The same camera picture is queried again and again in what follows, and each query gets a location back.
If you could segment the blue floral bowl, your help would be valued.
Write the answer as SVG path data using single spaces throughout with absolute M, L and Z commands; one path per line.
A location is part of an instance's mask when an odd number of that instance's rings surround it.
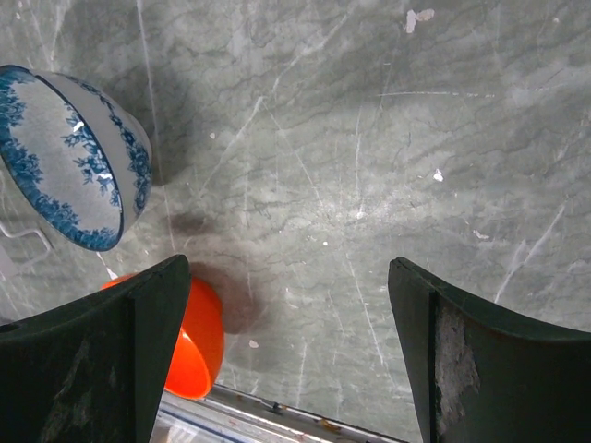
M 1 158 L 33 208 L 68 241 L 113 249 L 145 210 L 151 144 L 138 120 L 90 83 L 1 68 Z

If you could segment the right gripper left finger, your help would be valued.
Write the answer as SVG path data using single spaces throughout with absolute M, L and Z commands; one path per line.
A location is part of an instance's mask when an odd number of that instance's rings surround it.
M 149 441 L 189 289 L 188 260 L 175 255 L 2 325 L 2 441 Z

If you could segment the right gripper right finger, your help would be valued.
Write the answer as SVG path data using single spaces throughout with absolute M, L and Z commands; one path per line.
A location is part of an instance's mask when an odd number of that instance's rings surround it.
M 412 261 L 388 291 L 426 442 L 586 442 L 590 336 L 513 312 Z

